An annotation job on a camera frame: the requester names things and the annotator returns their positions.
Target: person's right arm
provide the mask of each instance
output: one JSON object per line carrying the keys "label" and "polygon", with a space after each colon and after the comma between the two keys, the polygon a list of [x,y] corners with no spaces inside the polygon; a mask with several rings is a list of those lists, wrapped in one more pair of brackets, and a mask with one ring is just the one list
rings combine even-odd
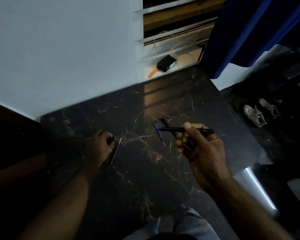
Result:
{"label": "person's right arm", "polygon": [[186,135],[177,134],[177,151],[188,158],[197,182],[216,202],[238,237],[292,240],[293,237],[232,178],[222,140],[215,134],[201,135],[196,128],[207,128],[203,124],[186,122],[184,128]]}

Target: black marble table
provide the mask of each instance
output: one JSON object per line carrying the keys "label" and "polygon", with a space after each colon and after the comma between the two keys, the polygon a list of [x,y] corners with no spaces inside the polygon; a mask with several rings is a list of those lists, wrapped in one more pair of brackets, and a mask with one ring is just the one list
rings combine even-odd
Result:
{"label": "black marble table", "polygon": [[[160,125],[160,117],[170,126],[188,121],[213,128],[224,141],[233,174],[266,157],[213,83],[195,66],[47,114],[41,126],[52,194],[83,164],[82,142],[92,133],[102,129],[116,140],[122,138],[112,166],[106,161],[93,183],[78,239],[123,238],[184,202],[196,210],[212,207],[187,159],[176,153],[172,134],[161,133],[166,147],[160,142],[151,124]],[[225,225],[222,229],[232,231],[222,214],[216,215],[223,221],[218,224]]]}

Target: person's left hand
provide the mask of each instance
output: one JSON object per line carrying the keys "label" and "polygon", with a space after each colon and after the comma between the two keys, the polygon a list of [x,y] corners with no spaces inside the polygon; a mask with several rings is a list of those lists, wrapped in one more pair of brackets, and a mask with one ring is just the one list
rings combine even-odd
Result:
{"label": "person's left hand", "polygon": [[108,137],[113,137],[113,135],[110,132],[100,130],[86,141],[88,162],[91,162],[97,168],[107,159],[115,146],[114,141],[110,145],[107,144]]}

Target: pants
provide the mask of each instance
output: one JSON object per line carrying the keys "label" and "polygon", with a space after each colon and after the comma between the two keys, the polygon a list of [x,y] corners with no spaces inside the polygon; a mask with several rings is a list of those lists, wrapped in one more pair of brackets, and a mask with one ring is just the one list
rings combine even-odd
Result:
{"label": "pants", "polygon": [[[199,240],[220,240],[210,224],[194,209],[181,205],[171,212],[173,232],[189,234]],[[158,234],[160,218],[154,219],[123,240],[145,240]]]}

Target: sneaker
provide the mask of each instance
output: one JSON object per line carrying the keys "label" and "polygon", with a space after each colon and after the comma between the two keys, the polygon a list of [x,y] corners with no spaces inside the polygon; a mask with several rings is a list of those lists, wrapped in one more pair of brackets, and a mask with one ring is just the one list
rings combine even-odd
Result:
{"label": "sneaker", "polygon": [[265,121],[262,112],[257,109],[257,106],[255,109],[251,108],[249,105],[244,105],[243,107],[243,112],[244,114],[252,120],[252,122],[257,126],[257,127],[262,127],[267,124]]}
{"label": "sneaker", "polygon": [[259,103],[262,107],[264,107],[264,108],[266,108],[267,110],[270,111],[273,119],[275,119],[276,117],[281,115],[281,113],[278,111],[276,106],[274,106],[273,104],[270,104],[269,102],[267,102],[263,98],[259,99]]}

